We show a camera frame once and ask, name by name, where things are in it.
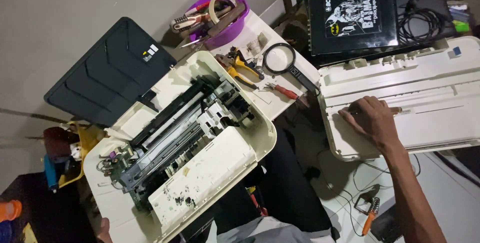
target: blue object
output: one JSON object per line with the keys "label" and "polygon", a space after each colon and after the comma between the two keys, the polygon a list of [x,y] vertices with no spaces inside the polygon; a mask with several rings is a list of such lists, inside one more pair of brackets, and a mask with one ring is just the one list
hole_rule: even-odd
{"label": "blue object", "polygon": [[462,52],[460,51],[460,47],[453,48],[453,52],[455,53],[455,56],[459,56],[462,54]]}
{"label": "blue object", "polygon": [[55,164],[49,159],[48,155],[43,157],[43,165],[45,166],[46,182],[49,190],[57,192],[59,181],[57,180],[57,173],[55,172]]}
{"label": "blue object", "polygon": [[12,225],[9,220],[0,222],[0,243],[10,243],[12,241]]}

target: batman logo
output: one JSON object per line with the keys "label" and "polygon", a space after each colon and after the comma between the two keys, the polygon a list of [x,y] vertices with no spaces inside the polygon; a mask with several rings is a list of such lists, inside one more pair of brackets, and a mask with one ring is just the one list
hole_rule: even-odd
{"label": "batman logo", "polygon": [[339,25],[336,24],[336,23],[334,23],[334,24],[332,24],[332,26],[330,26],[330,30],[332,31],[333,36],[336,36],[336,35],[339,34],[339,29],[338,28],[339,28]]}

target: black scanner lid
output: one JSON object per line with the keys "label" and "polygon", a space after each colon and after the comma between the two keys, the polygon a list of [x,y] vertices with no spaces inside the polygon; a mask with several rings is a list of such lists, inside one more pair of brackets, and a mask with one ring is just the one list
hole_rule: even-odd
{"label": "black scanner lid", "polygon": [[111,127],[177,64],[133,20],[123,17],[45,94],[74,116]]}

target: orange soldering iron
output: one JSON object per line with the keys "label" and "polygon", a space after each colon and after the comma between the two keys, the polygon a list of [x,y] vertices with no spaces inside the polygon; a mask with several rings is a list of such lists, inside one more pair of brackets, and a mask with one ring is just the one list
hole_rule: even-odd
{"label": "orange soldering iron", "polygon": [[290,98],[293,100],[297,100],[297,98],[299,98],[299,96],[296,93],[294,93],[293,91],[287,90],[284,87],[279,86],[278,84],[269,82],[267,83],[266,87],[272,90],[277,90],[278,92],[284,94],[287,98]]}
{"label": "orange soldering iron", "polygon": [[371,202],[372,204],[370,205],[370,209],[368,210],[368,218],[365,221],[365,224],[363,225],[363,230],[361,232],[363,236],[368,234],[368,231],[370,230],[370,226],[372,225],[371,223],[377,216],[378,209],[380,208],[380,198],[373,197]]}

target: green item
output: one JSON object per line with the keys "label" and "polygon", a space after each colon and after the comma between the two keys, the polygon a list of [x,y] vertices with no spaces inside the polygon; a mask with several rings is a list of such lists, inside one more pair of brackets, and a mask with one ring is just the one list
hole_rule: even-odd
{"label": "green item", "polygon": [[455,25],[455,30],[459,33],[470,31],[470,26],[468,23],[454,20],[453,24]]}

